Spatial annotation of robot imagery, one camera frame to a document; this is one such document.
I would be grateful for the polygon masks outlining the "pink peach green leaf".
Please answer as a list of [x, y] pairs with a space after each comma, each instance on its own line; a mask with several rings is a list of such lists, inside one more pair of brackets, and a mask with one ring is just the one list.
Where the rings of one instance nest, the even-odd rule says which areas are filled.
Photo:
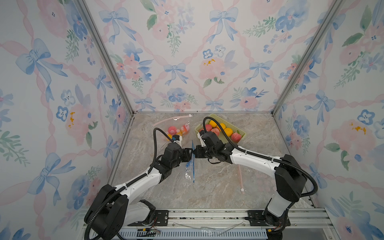
[[212, 133], [215, 133], [216, 136], [219, 136], [219, 135], [220, 135], [220, 130], [217, 129], [217, 128], [213, 128], [213, 129], [211, 129], [211, 132], [212, 132]]

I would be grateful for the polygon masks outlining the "blue zipper clear bag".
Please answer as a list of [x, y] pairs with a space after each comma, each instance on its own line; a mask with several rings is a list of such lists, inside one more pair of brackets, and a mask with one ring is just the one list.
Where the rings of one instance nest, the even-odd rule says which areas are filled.
[[190, 160], [186, 164], [186, 171], [185, 171], [185, 178], [189, 180], [190, 182], [195, 182], [195, 144], [192, 141], [192, 147], [191, 150], [189, 150], [189, 153], [191, 154]]

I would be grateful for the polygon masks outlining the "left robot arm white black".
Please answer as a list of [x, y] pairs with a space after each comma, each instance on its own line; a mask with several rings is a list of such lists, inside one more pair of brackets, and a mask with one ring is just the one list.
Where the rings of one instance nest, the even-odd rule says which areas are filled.
[[164, 153], [155, 156], [148, 169], [137, 177], [115, 187], [107, 184], [97, 194], [84, 222], [87, 227], [84, 239], [89, 240], [91, 231], [95, 239], [111, 240], [122, 227], [131, 224], [150, 226], [156, 222], [156, 207], [146, 200], [132, 204], [138, 196], [169, 177], [172, 170], [193, 158], [192, 148], [169, 143]]

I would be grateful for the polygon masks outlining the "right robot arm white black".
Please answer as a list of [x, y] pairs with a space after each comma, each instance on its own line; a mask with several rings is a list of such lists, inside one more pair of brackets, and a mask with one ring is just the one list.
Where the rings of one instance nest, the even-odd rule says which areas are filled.
[[270, 157], [248, 151], [237, 144], [224, 144], [212, 132], [198, 133], [201, 141], [194, 150], [197, 159], [217, 159], [238, 166], [245, 166], [270, 176], [276, 181], [276, 193], [264, 209], [261, 220], [270, 226], [282, 228], [288, 221], [289, 209], [304, 196], [303, 190], [309, 177], [290, 155]]

